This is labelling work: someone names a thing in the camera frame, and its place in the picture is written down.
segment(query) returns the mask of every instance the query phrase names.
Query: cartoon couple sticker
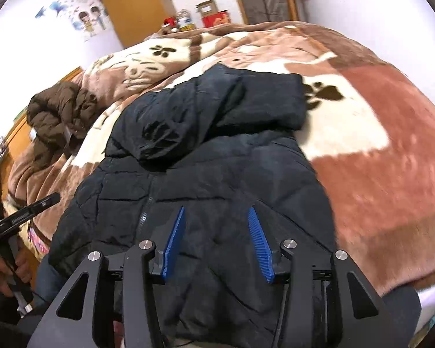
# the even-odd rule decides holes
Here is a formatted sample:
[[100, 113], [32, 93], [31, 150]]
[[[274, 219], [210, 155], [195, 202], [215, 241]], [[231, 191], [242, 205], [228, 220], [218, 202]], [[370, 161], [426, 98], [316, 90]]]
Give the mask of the cartoon couple sticker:
[[88, 15], [88, 12], [86, 11], [81, 11], [79, 13], [79, 18], [84, 23], [85, 30], [90, 34], [91, 37], [93, 37], [95, 35], [94, 33], [95, 29], [93, 27], [93, 23], [98, 23], [102, 30], [105, 30], [106, 26], [103, 23], [100, 8], [98, 6], [92, 6], [90, 12], [95, 17], [94, 19], [91, 19], [90, 16]]

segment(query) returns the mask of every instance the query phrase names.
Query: red box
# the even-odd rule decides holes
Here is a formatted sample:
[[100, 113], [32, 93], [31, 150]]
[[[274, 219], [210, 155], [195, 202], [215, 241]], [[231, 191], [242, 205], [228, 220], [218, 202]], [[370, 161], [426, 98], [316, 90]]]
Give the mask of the red box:
[[220, 25], [222, 23], [230, 23], [231, 19], [226, 10], [220, 11], [219, 13], [213, 14], [212, 16], [203, 17], [201, 19], [205, 27], [213, 27]]

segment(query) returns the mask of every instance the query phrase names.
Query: blue gripper pad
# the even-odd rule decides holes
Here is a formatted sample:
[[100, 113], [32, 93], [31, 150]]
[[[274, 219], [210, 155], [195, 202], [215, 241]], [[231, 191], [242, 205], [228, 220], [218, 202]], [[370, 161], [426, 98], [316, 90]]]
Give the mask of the blue gripper pad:
[[179, 246], [184, 236], [186, 230], [186, 218], [185, 218], [185, 208], [181, 207], [179, 214], [177, 215], [176, 222], [174, 223], [174, 228], [171, 231], [169, 240], [167, 242], [166, 250], [164, 252], [163, 258], [163, 269], [161, 271], [161, 277], [163, 280], [172, 274], [174, 265], [176, 264], [177, 255], [179, 254]]
[[248, 211], [248, 227], [255, 246], [259, 268], [266, 281], [272, 283], [275, 278], [274, 269], [272, 268], [272, 253], [253, 207]]

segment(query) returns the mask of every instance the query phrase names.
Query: human hand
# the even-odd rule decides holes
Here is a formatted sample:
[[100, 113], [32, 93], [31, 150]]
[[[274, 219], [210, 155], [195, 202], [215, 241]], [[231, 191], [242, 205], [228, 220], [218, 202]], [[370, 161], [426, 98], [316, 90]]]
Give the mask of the human hand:
[[[26, 258], [26, 252], [24, 248], [21, 248], [18, 255], [15, 258], [16, 262], [16, 274], [26, 284], [30, 281], [32, 273], [30, 271], [29, 262]], [[7, 297], [13, 297], [13, 292], [8, 286], [7, 279], [12, 275], [11, 269], [7, 267], [3, 259], [0, 257], [0, 292]]]

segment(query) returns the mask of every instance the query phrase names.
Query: metal screw cap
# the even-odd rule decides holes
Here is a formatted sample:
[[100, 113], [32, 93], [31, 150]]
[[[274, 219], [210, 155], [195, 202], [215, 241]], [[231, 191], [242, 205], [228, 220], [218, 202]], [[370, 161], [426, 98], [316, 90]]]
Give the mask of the metal screw cap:
[[94, 262], [95, 260], [100, 259], [100, 256], [102, 256], [100, 254], [100, 252], [98, 251], [92, 251], [89, 255], [88, 255], [88, 259], [92, 262]]
[[149, 240], [145, 240], [145, 241], [141, 241], [140, 243], [139, 243], [139, 247], [142, 249], [142, 250], [148, 250], [148, 249], [150, 249], [151, 247], [153, 246], [153, 242], [152, 241], [149, 241]]
[[294, 249], [296, 247], [296, 241], [293, 239], [286, 239], [283, 241], [283, 245], [288, 249]]
[[338, 250], [335, 252], [335, 256], [339, 258], [340, 260], [345, 260], [348, 258], [348, 254], [344, 252], [343, 250]]

